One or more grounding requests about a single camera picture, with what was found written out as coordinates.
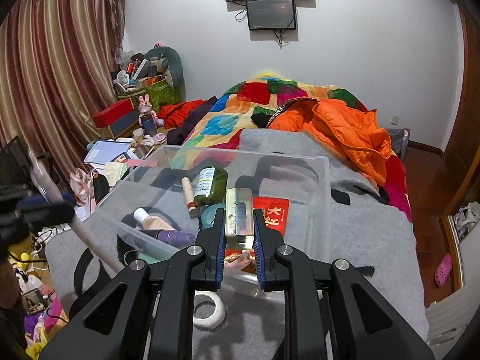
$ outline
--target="colorful quilt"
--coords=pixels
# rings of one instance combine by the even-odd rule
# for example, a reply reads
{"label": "colorful quilt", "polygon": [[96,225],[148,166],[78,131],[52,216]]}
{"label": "colorful quilt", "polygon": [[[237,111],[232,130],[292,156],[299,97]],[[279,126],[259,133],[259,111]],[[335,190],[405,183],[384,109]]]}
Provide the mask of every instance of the colorful quilt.
{"label": "colorful quilt", "polygon": [[[253,114],[261,112],[271,115],[285,101],[299,97],[343,100],[349,107],[367,111],[352,93],[337,86],[307,85],[273,76],[250,79],[226,91],[197,124],[183,146],[238,149],[242,130],[257,128],[251,121]],[[179,156],[182,166],[190,162],[187,156],[187,153]],[[389,204],[403,211],[411,222],[405,168],[396,155],[390,156],[385,165],[387,179],[381,194],[387,195]]]}
{"label": "colorful quilt", "polygon": [[253,114],[273,114],[286,100],[298,97],[339,99],[349,107],[366,110],[354,95],[336,86],[306,85],[278,77],[249,79],[226,91],[183,145],[237,149],[242,130],[257,128],[251,121]]}

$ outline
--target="notebook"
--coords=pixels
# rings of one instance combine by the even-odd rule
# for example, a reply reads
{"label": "notebook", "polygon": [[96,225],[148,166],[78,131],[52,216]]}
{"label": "notebook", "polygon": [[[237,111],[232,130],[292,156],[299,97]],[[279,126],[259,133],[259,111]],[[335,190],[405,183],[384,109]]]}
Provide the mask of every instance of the notebook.
{"label": "notebook", "polygon": [[83,160],[86,164],[105,165],[130,148],[128,142],[116,142],[112,140],[98,140]]}
{"label": "notebook", "polygon": [[127,171],[127,164],[122,162],[107,162],[102,174],[109,182],[109,187],[114,187],[118,180]]}

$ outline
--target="wooden floor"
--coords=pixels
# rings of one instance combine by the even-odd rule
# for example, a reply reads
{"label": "wooden floor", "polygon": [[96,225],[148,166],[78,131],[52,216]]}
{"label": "wooden floor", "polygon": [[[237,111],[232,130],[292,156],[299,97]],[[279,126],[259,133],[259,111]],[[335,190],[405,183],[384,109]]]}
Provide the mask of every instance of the wooden floor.
{"label": "wooden floor", "polygon": [[435,285],[435,269],[449,251],[438,218],[452,198],[457,180],[449,174],[440,156],[408,148],[405,157],[406,184],[412,207],[413,232],[417,239],[417,257],[425,288],[425,307],[453,292],[450,275],[444,286]]}

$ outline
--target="striped curtain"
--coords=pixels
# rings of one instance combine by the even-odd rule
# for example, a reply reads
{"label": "striped curtain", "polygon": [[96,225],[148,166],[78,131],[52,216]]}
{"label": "striped curtain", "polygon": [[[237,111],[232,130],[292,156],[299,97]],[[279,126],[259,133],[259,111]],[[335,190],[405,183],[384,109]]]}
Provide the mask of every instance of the striped curtain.
{"label": "striped curtain", "polygon": [[113,104],[105,0],[18,0],[0,27],[0,144],[51,152],[63,181]]}
{"label": "striped curtain", "polygon": [[125,32],[125,0],[106,0],[105,5],[110,51],[115,57],[115,51],[122,48],[123,33]]}

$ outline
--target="black chair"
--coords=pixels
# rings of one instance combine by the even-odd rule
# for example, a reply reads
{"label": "black chair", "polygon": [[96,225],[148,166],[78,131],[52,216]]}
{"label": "black chair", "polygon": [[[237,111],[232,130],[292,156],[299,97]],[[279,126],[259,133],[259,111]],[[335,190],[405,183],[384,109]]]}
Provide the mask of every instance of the black chair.
{"label": "black chair", "polygon": [[[60,182],[60,176],[53,168],[53,158],[49,152],[40,154],[37,159],[47,161],[47,171],[55,184]],[[0,150],[0,186],[27,184],[34,191],[37,189],[30,178],[32,162],[28,150],[19,136],[13,138]]]}

